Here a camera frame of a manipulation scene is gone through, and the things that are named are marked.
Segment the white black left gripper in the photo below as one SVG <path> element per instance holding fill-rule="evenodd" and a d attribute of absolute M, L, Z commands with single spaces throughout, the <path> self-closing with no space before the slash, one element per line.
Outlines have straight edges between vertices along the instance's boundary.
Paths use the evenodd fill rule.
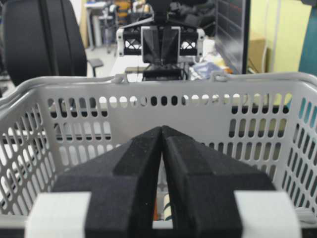
<path fill-rule="evenodd" d="M 186 25 L 127 25 L 116 32 L 118 55 L 140 56 L 143 62 L 184 62 L 202 57 L 205 32 Z"/>

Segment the right gripper black foam right finger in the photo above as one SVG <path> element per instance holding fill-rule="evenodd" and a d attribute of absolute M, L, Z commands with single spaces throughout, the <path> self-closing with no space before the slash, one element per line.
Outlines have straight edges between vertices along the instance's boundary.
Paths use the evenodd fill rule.
<path fill-rule="evenodd" d="M 300 238 L 286 192 L 255 167 L 162 127 L 173 221 L 197 238 Z"/>

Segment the right gripper black foam left finger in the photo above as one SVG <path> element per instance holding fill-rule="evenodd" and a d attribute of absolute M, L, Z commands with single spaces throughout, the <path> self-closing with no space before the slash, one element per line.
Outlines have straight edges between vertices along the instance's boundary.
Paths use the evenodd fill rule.
<path fill-rule="evenodd" d="M 131 238 L 151 230 L 162 152 L 155 127 L 61 173 L 36 198 L 27 238 Z"/>

